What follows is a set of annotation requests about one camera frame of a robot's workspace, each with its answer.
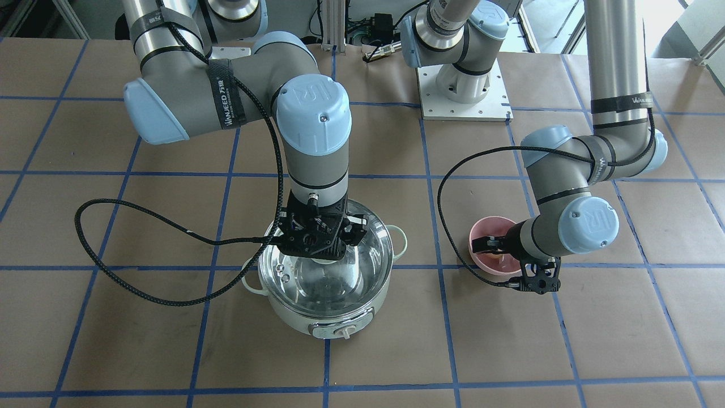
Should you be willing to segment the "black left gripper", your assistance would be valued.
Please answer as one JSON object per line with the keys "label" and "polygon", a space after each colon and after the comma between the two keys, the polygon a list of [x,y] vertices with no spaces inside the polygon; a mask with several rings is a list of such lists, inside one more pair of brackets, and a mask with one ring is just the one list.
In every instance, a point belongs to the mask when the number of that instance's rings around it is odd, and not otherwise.
{"label": "black left gripper", "polygon": [[521,229],[522,224],[475,224],[471,229],[471,257],[474,261],[482,261],[484,257],[510,254],[522,261]]}

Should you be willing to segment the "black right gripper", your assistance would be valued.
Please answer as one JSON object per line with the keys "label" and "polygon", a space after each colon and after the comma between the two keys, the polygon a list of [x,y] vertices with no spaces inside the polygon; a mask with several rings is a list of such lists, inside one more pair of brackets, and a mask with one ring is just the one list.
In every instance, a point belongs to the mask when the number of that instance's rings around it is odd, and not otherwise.
{"label": "black right gripper", "polygon": [[358,246],[368,231],[369,216],[347,210],[347,194],[331,206],[320,207],[315,193],[306,202],[291,193],[275,245],[288,256],[339,261],[347,247]]}

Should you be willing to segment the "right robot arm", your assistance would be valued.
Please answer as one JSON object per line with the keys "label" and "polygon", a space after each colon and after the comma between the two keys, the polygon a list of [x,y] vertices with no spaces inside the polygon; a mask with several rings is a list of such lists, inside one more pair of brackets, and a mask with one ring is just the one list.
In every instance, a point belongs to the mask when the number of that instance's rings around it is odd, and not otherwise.
{"label": "right robot arm", "polygon": [[279,130],[292,191],[271,240],[289,256],[334,262],[367,232],[347,211],[352,118],[344,87],[294,34],[265,33],[262,1],[124,1],[142,75],[124,102],[161,145],[264,120]]}

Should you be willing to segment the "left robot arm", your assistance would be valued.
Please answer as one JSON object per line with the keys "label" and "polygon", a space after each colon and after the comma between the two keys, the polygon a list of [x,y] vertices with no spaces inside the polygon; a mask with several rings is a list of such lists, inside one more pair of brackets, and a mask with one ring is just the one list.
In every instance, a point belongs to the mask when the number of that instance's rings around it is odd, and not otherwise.
{"label": "left robot arm", "polygon": [[[484,77],[497,52],[497,29],[474,19],[477,1],[431,1],[406,18],[402,46],[411,67],[450,64],[459,77]],[[532,132],[521,155],[539,215],[471,240],[474,253],[509,253],[534,262],[605,248],[619,232],[618,214],[590,186],[650,172],[668,147],[654,125],[644,23],[635,1],[585,2],[593,132],[566,126]]]}

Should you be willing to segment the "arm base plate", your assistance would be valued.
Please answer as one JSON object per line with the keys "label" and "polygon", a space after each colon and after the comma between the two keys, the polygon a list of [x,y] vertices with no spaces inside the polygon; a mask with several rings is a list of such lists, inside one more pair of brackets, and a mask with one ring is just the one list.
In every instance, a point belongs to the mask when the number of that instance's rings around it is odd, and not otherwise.
{"label": "arm base plate", "polygon": [[462,73],[452,64],[419,67],[420,105],[425,120],[507,121],[513,118],[499,62],[484,75]]}

